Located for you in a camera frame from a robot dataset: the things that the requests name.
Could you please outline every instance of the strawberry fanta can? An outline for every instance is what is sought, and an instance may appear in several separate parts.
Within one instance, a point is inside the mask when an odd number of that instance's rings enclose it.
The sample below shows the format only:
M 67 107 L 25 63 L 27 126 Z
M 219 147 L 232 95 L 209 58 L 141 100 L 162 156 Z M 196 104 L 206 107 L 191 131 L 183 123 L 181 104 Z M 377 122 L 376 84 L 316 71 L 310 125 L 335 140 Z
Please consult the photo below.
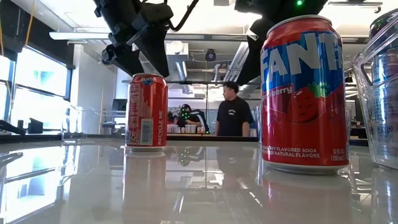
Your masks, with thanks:
M 261 53 L 262 153 L 275 169 L 327 174 L 348 164 L 341 37 L 321 16 L 272 27 Z

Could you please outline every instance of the countertop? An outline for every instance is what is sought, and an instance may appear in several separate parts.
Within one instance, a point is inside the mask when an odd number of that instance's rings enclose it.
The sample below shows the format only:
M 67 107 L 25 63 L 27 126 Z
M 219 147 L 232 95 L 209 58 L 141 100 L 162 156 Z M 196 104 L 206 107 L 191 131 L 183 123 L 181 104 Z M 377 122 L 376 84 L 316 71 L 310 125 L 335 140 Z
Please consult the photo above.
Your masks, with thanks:
M 367 147 L 335 176 L 275 171 L 256 142 L 168 141 L 135 152 L 121 141 L 0 145 L 23 156 L 0 169 L 3 223 L 398 223 L 398 170 Z

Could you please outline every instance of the fanta logo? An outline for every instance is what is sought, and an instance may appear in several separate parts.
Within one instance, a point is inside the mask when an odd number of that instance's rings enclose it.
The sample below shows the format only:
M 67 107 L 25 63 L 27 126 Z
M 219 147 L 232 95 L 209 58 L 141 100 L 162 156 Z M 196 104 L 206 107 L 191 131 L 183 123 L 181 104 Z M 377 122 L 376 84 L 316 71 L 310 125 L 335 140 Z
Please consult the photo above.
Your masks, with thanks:
M 261 54 L 262 79 L 272 82 L 277 75 L 297 75 L 304 64 L 310 69 L 341 70 L 343 68 L 342 50 L 334 33 L 309 32 L 302 34 L 301 40 L 268 49 Z
M 154 82 L 154 78 L 152 77 L 142 78 L 141 81 L 144 85 L 150 85 Z

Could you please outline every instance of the black t-shirt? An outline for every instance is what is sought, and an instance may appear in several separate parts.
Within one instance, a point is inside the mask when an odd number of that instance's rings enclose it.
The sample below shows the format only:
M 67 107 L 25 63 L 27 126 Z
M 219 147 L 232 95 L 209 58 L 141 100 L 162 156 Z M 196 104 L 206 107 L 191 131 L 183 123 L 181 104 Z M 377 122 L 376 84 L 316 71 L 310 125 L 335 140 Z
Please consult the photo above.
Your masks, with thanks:
M 220 104 L 217 113 L 218 136 L 242 136 L 242 124 L 253 122 L 249 104 L 239 97 Z

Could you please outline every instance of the red soda can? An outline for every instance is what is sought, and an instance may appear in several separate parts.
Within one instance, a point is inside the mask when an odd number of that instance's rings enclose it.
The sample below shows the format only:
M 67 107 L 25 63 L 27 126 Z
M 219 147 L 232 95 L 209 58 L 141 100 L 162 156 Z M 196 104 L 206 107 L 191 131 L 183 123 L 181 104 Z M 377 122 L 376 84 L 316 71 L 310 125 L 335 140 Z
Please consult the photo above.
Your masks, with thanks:
M 308 15 L 276 24 L 261 61 L 263 158 L 305 174 L 346 166 L 343 56 L 331 22 Z
M 135 151 L 156 151 L 166 146 L 167 85 L 156 74 L 132 76 L 126 113 L 126 145 Z

